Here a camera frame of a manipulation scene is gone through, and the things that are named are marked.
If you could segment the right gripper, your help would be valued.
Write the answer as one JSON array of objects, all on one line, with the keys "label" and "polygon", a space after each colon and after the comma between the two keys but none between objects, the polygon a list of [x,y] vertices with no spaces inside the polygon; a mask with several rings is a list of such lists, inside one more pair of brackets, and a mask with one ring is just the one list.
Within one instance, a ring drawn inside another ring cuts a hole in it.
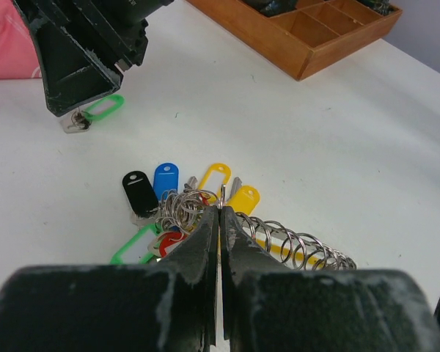
[{"label": "right gripper", "polygon": [[171,1],[14,1],[56,117],[116,92],[142,64],[147,17]]}]

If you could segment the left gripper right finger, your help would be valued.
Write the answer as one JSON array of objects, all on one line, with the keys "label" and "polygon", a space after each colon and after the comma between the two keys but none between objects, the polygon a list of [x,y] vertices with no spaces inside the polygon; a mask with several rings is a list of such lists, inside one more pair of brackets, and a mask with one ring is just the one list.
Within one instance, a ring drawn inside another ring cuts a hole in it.
[{"label": "left gripper right finger", "polygon": [[424,293],[395,270],[297,271],[220,214],[224,338],[232,351],[440,351]]}]

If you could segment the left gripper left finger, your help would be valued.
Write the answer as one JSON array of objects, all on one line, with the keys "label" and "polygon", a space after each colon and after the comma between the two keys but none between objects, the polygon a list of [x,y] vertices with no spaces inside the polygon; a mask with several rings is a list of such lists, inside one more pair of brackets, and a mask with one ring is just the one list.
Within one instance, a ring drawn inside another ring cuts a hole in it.
[{"label": "left gripper left finger", "polygon": [[208,351],[219,213],[146,265],[41,265],[0,289],[0,351]]}]

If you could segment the key with green tag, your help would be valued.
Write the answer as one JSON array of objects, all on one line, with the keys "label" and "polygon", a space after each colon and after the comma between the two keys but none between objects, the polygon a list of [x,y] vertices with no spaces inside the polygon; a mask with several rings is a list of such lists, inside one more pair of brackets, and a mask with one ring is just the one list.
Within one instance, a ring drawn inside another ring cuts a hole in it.
[{"label": "key with green tag", "polygon": [[84,108],[77,108],[60,120],[66,134],[87,132],[95,122],[111,116],[125,104],[125,98],[118,94],[101,98]]}]

